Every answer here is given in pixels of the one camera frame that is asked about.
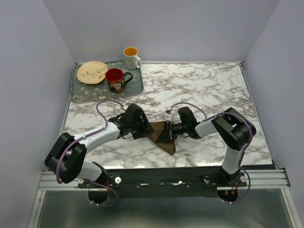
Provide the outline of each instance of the metal rail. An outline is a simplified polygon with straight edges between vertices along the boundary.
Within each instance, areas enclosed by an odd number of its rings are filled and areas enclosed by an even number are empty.
[[[285,189],[290,187],[285,170],[248,170],[251,179],[251,189]],[[229,190],[231,187],[218,187],[218,190]],[[38,190],[44,191],[72,191],[72,190],[99,190],[106,189],[79,189],[77,180],[68,184],[58,184],[55,174],[50,171],[42,172]]]

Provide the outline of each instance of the brown cloth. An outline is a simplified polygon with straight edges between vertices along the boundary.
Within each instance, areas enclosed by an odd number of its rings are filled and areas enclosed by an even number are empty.
[[[152,142],[154,142],[158,147],[162,148],[168,154],[173,155],[175,153],[175,143],[174,140],[170,142],[156,143],[157,138],[162,133],[165,121],[161,122],[152,122],[150,123],[154,132],[146,133],[146,137],[149,138]]]

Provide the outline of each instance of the white wall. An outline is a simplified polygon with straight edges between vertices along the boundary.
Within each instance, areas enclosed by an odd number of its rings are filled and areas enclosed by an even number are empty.
[[[245,60],[278,0],[44,0],[77,62]]]
[[[24,228],[73,60],[41,0],[0,2],[0,227]]]
[[[245,72],[274,161],[286,167],[304,224],[304,1],[280,0]]]

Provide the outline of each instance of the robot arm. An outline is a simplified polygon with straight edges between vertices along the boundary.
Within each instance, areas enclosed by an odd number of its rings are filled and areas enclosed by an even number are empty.
[[[145,136],[145,133],[153,132],[144,111],[141,107],[131,104],[127,110],[117,117],[108,120],[108,126],[101,132],[88,136],[90,133],[102,129],[100,126],[84,134],[71,136],[69,133],[60,135],[51,152],[45,159],[45,165],[54,173],[59,163],[59,159],[64,150],[75,141],[83,137],[71,147],[70,155],[66,154],[60,164],[59,177],[64,183],[69,183],[75,178],[96,181],[105,172],[105,169],[97,163],[85,162],[85,155],[96,147],[113,141],[132,133],[134,139]]]
[[[223,115],[211,117],[201,123],[197,122],[188,107],[179,109],[178,113],[181,123],[165,123],[164,130],[156,142],[172,141],[183,133],[193,139],[219,133],[227,144],[225,159],[220,168],[221,181],[228,183],[233,180],[239,173],[244,147],[248,144],[250,135],[253,137],[257,133],[254,125],[233,108],[227,109]]]

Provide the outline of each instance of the mug handle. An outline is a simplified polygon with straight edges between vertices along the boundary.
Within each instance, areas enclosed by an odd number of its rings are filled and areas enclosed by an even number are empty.
[[[127,84],[128,82],[130,82],[132,80],[132,78],[133,78],[133,75],[130,72],[125,72],[123,74],[123,77],[126,77],[127,75],[131,75],[131,77],[128,80],[124,81],[125,84]]]
[[[138,61],[137,68],[139,69],[139,68],[141,68],[141,67],[142,67],[142,60],[141,60],[141,58],[139,58],[138,56],[135,56],[135,58],[136,58],[136,59],[137,59],[137,61]]]

